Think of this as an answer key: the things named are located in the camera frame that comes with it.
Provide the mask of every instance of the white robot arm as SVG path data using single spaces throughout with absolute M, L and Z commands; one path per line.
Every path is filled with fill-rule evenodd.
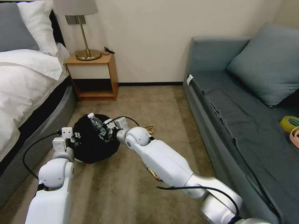
M 255 218 L 238 218 L 242 198 L 237 193 L 215 178 L 195 175 L 184 157 L 163 141 L 154 139 L 146 129 L 129 128 L 124 117 L 114 122 L 109 119 L 104 123 L 111 131 L 115 131 L 116 124 L 117 140 L 140 155 L 143 162 L 166 184 L 184 188 L 185 193 L 192 198 L 203 198 L 201 210 L 211 224 L 269 224 Z M 55 154 L 39 171 L 39 188 L 29 206 L 25 224 L 68 223 L 74 155 L 65 143 L 71 135 L 63 134 L 62 138 L 53 140 Z

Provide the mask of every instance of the black baseboard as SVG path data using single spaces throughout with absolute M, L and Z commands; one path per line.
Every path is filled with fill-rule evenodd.
M 181 86 L 183 82 L 119 82 L 118 86 Z

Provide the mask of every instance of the beige carpet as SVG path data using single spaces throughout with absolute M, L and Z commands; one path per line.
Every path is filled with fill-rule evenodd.
M 111 118 L 125 115 L 141 126 L 153 125 L 153 136 L 185 157 L 195 173 L 215 175 L 181 86 L 121 87 L 116 102 L 78 103 L 69 125 L 90 112 Z M 123 145 L 107 160 L 91 165 L 75 162 L 69 223 L 207 223 L 200 200 L 182 191 L 159 190 L 157 185 L 163 183 Z M 0 210 L 0 223 L 24 223 L 36 187 L 37 181 L 28 176 Z

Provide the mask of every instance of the wooden nightstand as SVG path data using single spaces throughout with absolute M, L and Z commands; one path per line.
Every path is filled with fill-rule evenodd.
M 114 54 L 102 54 L 93 61 L 80 61 L 72 54 L 65 67 L 80 101 L 116 100 L 118 79 Z

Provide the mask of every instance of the black bag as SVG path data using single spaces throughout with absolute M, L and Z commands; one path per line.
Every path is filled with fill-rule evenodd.
M 102 122 L 109 119 L 103 114 L 95 114 L 95 116 Z M 77 136 L 75 137 L 77 143 L 72 147 L 75 158 L 85 163 L 94 163 L 111 157 L 117 152 L 120 144 L 117 140 L 108 143 L 101 140 L 87 114 L 75 123 L 73 132 Z

